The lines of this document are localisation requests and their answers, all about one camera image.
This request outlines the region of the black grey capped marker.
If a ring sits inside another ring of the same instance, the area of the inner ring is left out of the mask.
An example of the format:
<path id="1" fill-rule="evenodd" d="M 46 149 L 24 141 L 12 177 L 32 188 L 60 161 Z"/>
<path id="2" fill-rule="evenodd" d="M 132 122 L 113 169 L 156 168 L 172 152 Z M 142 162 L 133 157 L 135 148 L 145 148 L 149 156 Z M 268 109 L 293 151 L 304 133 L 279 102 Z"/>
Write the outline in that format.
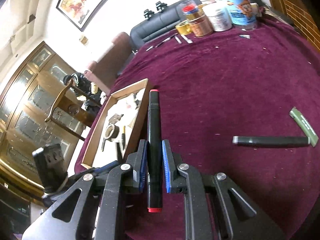
<path id="1" fill-rule="evenodd" d="M 306 147 L 311 144 L 308 137 L 244 137 L 234 136 L 233 145 L 248 147 Z"/>

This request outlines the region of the black tape roll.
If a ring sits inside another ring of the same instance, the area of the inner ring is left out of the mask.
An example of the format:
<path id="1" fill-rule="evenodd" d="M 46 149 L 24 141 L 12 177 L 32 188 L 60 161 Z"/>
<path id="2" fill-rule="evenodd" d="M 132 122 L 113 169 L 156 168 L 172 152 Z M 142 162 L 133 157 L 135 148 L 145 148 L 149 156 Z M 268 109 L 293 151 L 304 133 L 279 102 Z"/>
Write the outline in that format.
<path id="1" fill-rule="evenodd" d="M 119 134 L 119 127 L 115 124 L 109 124 L 105 131 L 105 139 L 112 140 L 115 139 Z"/>

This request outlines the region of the black pen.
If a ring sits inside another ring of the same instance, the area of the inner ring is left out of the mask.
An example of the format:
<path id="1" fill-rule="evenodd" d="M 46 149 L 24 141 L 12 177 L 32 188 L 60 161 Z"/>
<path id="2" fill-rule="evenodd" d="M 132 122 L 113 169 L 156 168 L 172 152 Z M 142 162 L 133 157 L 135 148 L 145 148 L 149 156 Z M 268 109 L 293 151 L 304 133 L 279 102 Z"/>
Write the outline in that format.
<path id="1" fill-rule="evenodd" d="M 126 127 L 123 126 L 123 129 L 122 129 L 122 134 L 121 134 L 121 148 L 122 150 L 124 151 L 125 150 L 125 146 L 126 146 Z"/>

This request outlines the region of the black red capped marker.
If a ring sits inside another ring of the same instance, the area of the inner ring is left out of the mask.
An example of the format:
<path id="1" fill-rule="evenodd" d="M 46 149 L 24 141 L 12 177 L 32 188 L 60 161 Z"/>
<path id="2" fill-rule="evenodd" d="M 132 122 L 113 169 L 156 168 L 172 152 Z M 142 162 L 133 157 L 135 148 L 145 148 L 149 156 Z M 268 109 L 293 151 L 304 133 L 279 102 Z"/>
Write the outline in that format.
<path id="1" fill-rule="evenodd" d="M 148 106 L 148 211 L 159 213 L 162 211 L 162 184 L 163 184 L 163 153 L 161 132 L 161 108 L 159 91 L 152 89 L 149 92 Z"/>

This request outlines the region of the wooden chair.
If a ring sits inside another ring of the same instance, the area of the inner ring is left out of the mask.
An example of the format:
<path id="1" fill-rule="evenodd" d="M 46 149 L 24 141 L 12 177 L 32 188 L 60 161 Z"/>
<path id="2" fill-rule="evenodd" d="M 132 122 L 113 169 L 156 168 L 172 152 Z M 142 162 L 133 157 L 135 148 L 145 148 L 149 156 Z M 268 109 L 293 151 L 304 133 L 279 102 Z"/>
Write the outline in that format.
<path id="1" fill-rule="evenodd" d="M 95 117 L 93 114 L 89 113 L 88 111 L 83 110 L 79 105 L 74 103 L 71 99 L 69 99 L 66 96 L 66 93 L 68 90 L 73 88 L 75 91 L 79 92 L 81 95 L 83 95 L 87 100 L 93 103 L 93 105 L 97 106 L 99 109 L 101 109 L 101 104 L 97 102 L 96 100 L 90 98 L 87 94 L 85 94 L 82 90 L 80 90 L 78 87 L 75 87 L 73 85 L 74 81 L 73 79 L 69 80 L 67 83 L 67 86 L 61 90 L 61 92 L 56 97 L 55 101 L 53 102 L 51 109 L 49 111 L 48 116 L 45 118 L 44 122 L 53 122 L 60 128 L 64 129 L 66 132 L 70 133 L 71 135 L 77 137 L 78 139 L 84 141 L 85 138 L 82 137 L 80 134 L 76 133 L 75 131 L 71 130 L 69 127 L 64 125 L 59 120 L 56 120 L 53 115 L 54 111 L 57 108 L 60 108 L 67 114 L 69 114 L 71 117 L 77 119 L 79 122 L 81 122 L 83 125 L 91 127 L 93 124 L 93 121 L 95 120 Z"/>

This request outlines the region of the shallow cardboard tray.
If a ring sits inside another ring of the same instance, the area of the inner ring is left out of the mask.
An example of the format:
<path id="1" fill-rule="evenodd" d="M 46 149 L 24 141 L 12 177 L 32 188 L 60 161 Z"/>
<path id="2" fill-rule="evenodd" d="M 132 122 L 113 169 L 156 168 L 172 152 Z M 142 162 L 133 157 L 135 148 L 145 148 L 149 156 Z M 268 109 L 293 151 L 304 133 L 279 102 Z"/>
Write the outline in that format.
<path id="1" fill-rule="evenodd" d="M 142 79 L 112 93 L 98 114 L 84 147 L 76 173 L 103 167 L 113 161 L 125 162 L 135 152 L 149 103 L 152 85 Z"/>

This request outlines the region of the green flat pack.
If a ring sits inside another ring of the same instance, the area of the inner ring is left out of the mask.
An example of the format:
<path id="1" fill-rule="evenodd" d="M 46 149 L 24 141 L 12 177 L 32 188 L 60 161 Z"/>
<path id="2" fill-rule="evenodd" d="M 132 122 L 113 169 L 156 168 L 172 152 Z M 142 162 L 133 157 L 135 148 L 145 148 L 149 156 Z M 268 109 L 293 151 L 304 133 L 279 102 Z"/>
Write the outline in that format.
<path id="1" fill-rule="evenodd" d="M 312 147 L 316 147 L 319 137 L 316 134 L 313 127 L 308 122 L 308 120 L 306 119 L 306 117 L 296 107 L 293 107 L 290 110 L 289 115 L 301 128 L 304 134 L 308 137 L 308 140 L 310 141 L 310 145 Z"/>

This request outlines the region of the wooden display cabinet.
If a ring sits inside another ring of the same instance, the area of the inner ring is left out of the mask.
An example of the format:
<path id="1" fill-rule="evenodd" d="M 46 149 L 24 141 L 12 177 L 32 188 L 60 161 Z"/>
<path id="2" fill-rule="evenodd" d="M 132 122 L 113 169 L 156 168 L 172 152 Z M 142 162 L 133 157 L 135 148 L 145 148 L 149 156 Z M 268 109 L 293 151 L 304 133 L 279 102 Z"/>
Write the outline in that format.
<path id="1" fill-rule="evenodd" d="M 51 106 L 74 73 L 59 55 L 41 42 L 19 65 L 1 93 L 1 177 L 33 197 L 43 193 L 32 152 L 59 144 L 66 163 L 78 138 L 45 122 Z"/>

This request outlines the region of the maroon velvet tablecloth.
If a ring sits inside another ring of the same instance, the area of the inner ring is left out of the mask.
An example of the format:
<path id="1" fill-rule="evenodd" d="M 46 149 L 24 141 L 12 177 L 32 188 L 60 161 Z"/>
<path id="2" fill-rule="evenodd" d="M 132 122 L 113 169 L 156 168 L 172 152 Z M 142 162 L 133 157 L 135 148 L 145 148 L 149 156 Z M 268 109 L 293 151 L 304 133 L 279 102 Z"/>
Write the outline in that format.
<path id="1" fill-rule="evenodd" d="M 142 47 L 112 91 L 148 79 L 160 92 L 162 136 L 206 174 L 224 172 L 282 229 L 297 232 L 319 197 L 319 147 L 250 148 L 240 136 L 301 136 L 297 108 L 319 131 L 319 52 L 271 17 L 239 29 Z"/>

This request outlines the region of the person in dark jacket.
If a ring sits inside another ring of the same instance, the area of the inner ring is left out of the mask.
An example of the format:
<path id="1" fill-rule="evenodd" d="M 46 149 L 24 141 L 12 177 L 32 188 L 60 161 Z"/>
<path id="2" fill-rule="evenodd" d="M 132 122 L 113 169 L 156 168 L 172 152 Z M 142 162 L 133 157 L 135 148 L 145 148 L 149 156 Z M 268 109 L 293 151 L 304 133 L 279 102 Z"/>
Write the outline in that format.
<path id="1" fill-rule="evenodd" d="M 68 85 L 69 81 L 73 80 L 73 85 L 82 90 L 91 99 L 103 104 L 106 99 L 106 93 L 103 92 L 95 83 L 89 81 L 84 74 L 75 72 L 71 75 L 66 75 L 63 78 L 64 85 Z M 96 106 L 91 100 L 88 100 L 84 95 L 74 90 L 75 95 L 79 101 L 84 102 L 85 109 L 92 115 L 97 116 L 100 108 Z"/>

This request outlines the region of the silver pen on cloth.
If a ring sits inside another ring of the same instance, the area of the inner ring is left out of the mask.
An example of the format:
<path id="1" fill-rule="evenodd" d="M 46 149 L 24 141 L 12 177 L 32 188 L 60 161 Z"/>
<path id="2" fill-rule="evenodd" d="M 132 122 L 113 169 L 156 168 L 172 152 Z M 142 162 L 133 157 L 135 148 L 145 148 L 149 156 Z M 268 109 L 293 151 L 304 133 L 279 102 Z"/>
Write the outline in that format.
<path id="1" fill-rule="evenodd" d="M 188 44 L 192 44 L 192 43 L 193 43 L 193 41 L 192 41 L 191 39 L 187 38 L 185 35 L 181 34 L 180 36 L 181 36 L 181 38 L 183 38 Z"/>

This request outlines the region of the dark pen on cloth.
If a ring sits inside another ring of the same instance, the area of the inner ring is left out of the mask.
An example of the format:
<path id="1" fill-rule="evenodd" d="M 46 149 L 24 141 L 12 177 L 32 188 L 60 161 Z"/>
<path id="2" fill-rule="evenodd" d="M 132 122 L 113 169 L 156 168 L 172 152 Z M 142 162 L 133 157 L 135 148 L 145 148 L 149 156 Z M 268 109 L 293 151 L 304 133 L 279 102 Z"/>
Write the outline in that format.
<path id="1" fill-rule="evenodd" d="M 174 33 L 173 35 L 167 37 L 166 39 L 164 39 L 163 41 L 161 41 L 159 44 L 157 44 L 155 46 L 155 48 L 160 47 L 162 44 L 164 44 L 165 42 L 168 42 L 170 39 L 174 38 L 177 35 L 177 33 Z"/>

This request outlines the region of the orange patterned jar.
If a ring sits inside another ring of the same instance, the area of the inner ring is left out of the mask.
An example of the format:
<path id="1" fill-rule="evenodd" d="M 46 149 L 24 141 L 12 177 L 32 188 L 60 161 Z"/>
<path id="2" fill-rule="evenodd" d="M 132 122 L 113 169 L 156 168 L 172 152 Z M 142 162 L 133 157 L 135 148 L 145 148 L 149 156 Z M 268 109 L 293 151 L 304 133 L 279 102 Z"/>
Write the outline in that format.
<path id="1" fill-rule="evenodd" d="M 206 15 L 188 20 L 189 27 L 196 37 L 204 37 L 213 33 L 213 26 Z"/>

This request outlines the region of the yellow tape roll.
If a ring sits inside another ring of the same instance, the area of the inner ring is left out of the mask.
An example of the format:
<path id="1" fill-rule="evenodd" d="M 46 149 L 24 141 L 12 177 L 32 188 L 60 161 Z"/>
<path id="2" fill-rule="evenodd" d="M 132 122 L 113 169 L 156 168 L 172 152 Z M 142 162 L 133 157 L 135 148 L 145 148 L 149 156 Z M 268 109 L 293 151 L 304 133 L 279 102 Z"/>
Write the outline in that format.
<path id="1" fill-rule="evenodd" d="M 188 35 L 192 33 L 192 30 L 187 20 L 178 23 L 177 25 L 175 25 L 175 28 L 180 35 Z"/>

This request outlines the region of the blue bear labelled jar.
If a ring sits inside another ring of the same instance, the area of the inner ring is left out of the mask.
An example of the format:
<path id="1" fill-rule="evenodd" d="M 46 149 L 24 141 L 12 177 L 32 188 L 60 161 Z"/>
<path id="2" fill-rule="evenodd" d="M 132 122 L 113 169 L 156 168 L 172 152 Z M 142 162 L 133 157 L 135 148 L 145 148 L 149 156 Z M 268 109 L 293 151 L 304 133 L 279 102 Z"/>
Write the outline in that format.
<path id="1" fill-rule="evenodd" d="M 255 13 L 250 0 L 226 0 L 227 11 L 232 23 L 244 30 L 253 30 L 257 26 Z"/>

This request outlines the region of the white labelled jar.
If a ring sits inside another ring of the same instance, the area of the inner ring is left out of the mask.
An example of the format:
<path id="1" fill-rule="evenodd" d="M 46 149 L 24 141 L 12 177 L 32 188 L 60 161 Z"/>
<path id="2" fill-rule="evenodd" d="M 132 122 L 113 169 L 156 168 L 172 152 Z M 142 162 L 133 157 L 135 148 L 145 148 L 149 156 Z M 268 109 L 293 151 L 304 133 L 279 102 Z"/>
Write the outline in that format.
<path id="1" fill-rule="evenodd" d="M 204 5 L 202 10 L 211 22 L 215 32 L 223 32 L 232 28 L 228 11 L 222 3 L 209 3 Z"/>

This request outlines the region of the black leather sofa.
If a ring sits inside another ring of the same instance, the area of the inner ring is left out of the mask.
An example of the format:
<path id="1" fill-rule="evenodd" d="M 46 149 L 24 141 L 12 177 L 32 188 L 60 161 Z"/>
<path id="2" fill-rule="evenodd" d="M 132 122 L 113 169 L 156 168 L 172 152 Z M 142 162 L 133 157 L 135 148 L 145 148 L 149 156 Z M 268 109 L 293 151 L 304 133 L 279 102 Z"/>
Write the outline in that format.
<path id="1" fill-rule="evenodd" d="M 181 11 L 180 4 L 187 0 L 180 0 L 165 8 L 163 12 L 153 14 L 148 20 L 140 22 L 130 31 L 131 46 L 134 50 L 139 50 L 144 44 L 151 42 L 159 36 L 175 29 L 175 26 L 186 20 Z M 193 0 L 197 5 L 200 0 Z"/>

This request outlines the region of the small wall picture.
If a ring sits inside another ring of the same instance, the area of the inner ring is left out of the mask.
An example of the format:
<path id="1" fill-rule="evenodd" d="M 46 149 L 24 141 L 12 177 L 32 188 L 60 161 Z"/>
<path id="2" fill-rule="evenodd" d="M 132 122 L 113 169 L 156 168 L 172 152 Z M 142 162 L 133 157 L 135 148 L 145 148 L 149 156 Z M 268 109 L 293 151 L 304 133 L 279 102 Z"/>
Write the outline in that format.
<path id="1" fill-rule="evenodd" d="M 79 38 L 79 41 L 80 41 L 81 44 L 83 44 L 85 46 L 87 44 L 87 42 L 88 42 L 88 38 L 85 37 L 85 36 L 82 36 L 82 37 Z"/>

